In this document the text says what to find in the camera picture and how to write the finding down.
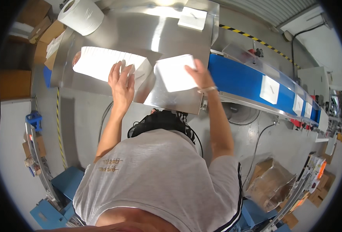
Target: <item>grey t-shirt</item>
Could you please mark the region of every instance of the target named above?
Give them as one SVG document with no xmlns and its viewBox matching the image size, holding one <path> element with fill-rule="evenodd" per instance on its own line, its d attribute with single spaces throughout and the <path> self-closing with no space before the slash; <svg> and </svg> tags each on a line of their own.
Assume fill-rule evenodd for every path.
<svg viewBox="0 0 342 232">
<path fill-rule="evenodd" d="M 242 206 L 240 165 L 216 158 L 207 169 L 194 144 L 163 129 L 118 143 L 87 167 L 73 198 L 87 225 L 115 207 L 135 207 L 184 231 L 226 231 Z"/>
</svg>

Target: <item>yellow and black hazard stripe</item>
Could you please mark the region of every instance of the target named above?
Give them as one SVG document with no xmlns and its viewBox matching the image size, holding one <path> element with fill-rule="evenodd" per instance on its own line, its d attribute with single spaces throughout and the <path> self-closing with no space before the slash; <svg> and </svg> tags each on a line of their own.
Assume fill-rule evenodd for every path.
<svg viewBox="0 0 342 232">
<path fill-rule="evenodd" d="M 65 165 L 63 149 L 62 149 L 62 140 L 60 139 L 60 129 L 59 129 L 59 87 L 57 88 L 57 95 L 56 95 L 56 122 L 57 122 L 57 136 L 59 138 L 60 154 L 62 156 L 64 170 L 66 170 L 67 167 Z"/>
<path fill-rule="evenodd" d="M 253 39 L 253 40 L 259 42 L 260 44 L 267 46 L 267 47 L 270 48 L 271 50 L 275 51 L 276 53 L 278 53 L 278 54 L 280 54 L 281 56 L 283 56 L 284 58 L 286 58 L 289 62 L 293 63 L 293 61 L 292 61 L 288 56 L 286 56 L 285 54 L 281 53 L 281 52 L 278 51 L 277 49 L 273 48 L 273 46 L 271 46 L 271 45 L 265 43 L 265 42 L 262 41 L 262 40 L 257 39 L 256 37 L 254 37 L 254 36 L 252 36 L 252 35 L 249 35 L 249 34 L 247 34 L 247 33 L 244 33 L 244 32 L 242 32 L 242 31 L 240 31 L 240 30 L 237 30 L 237 29 L 234 29 L 234 28 L 232 28 L 232 27 L 228 27 L 228 26 L 225 26 L 225 25 L 222 25 L 222 24 L 220 24 L 219 27 L 224 28 L 224 29 L 227 29 L 227 30 L 231 30 L 231 31 L 236 32 L 236 33 L 238 33 L 238 34 L 244 35 L 245 37 L 251 38 L 251 39 Z M 295 65 L 298 69 L 301 69 L 300 66 L 298 66 L 296 63 L 294 63 L 294 65 Z"/>
</svg>

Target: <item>hand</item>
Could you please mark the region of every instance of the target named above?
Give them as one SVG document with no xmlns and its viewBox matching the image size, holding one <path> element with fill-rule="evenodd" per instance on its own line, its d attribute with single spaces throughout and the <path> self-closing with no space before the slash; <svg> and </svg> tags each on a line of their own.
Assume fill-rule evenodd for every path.
<svg viewBox="0 0 342 232">
<path fill-rule="evenodd" d="M 135 75 L 132 74 L 126 84 L 127 76 L 132 65 L 125 67 L 119 73 L 121 65 L 121 61 L 113 65 L 109 73 L 108 84 L 112 87 L 113 110 L 123 117 L 134 99 Z"/>
<path fill-rule="evenodd" d="M 198 88 L 205 89 L 208 87 L 215 86 L 215 83 L 212 80 L 210 72 L 202 64 L 202 61 L 199 59 L 194 59 L 194 62 L 196 64 L 197 70 L 192 69 L 188 65 L 185 66 L 185 70 L 193 77 Z"/>
</svg>

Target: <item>person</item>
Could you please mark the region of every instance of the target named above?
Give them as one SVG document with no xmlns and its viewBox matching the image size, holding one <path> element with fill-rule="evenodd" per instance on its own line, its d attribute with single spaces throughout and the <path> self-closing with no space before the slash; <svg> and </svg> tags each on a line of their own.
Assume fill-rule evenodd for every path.
<svg viewBox="0 0 342 232">
<path fill-rule="evenodd" d="M 209 71 L 186 66 L 208 97 L 212 161 L 207 168 L 185 114 L 153 110 L 121 141 L 122 119 L 134 98 L 131 66 L 114 64 L 113 107 L 94 163 L 73 198 L 80 230 L 126 232 L 229 231 L 242 207 L 240 164 L 229 122 Z"/>
</svg>

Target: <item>blue machine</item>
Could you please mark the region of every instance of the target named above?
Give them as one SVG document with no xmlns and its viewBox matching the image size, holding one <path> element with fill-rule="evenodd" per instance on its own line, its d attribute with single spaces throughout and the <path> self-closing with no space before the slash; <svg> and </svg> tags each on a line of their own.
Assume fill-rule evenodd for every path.
<svg viewBox="0 0 342 232">
<path fill-rule="evenodd" d="M 247 56 L 249 55 L 247 55 L 245 51 L 235 45 L 232 46 L 233 50 L 242 51 L 243 54 L 237 59 L 240 60 L 240 62 L 244 60 L 242 63 L 223 56 L 215 54 L 210 55 L 208 70 L 220 91 L 231 94 L 233 98 L 238 97 L 244 102 L 260 105 L 261 107 L 258 109 L 275 109 L 288 118 L 307 121 L 315 126 L 318 125 L 321 108 L 305 90 L 282 72 L 275 70 L 260 61 L 258 61 L 256 66 L 252 65 L 252 62 L 249 62 L 250 59 L 247 59 Z M 272 104 L 260 97 L 261 83 L 263 76 L 265 75 L 280 84 L 277 104 Z M 301 115 L 297 115 L 293 111 L 296 95 L 299 95 L 300 100 L 303 101 Z M 309 102 L 312 105 L 310 118 L 304 116 L 306 102 Z"/>
<path fill-rule="evenodd" d="M 245 232 L 260 228 L 260 225 L 267 220 L 273 219 L 277 216 L 277 211 L 274 209 L 265 213 L 255 202 L 251 200 L 244 200 L 242 206 L 242 214 L 238 223 L 230 230 L 230 232 Z M 287 224 L 277 223 L 278 228 L 283 227 L 279 231 L 290 232 Z"/>
<path fill-rule="evenodd" d="M 66 227 L 67 221 L 75 215 L 73 197 L 83 178 L 83 171 L 76 167 L 69 167 L 51 180 L 51 184 L 67 197 L 67 205 L 58 211 L 46 199 L 41 200 L 30 214 L 43 229 L 57 229 Z"/>
</svg>

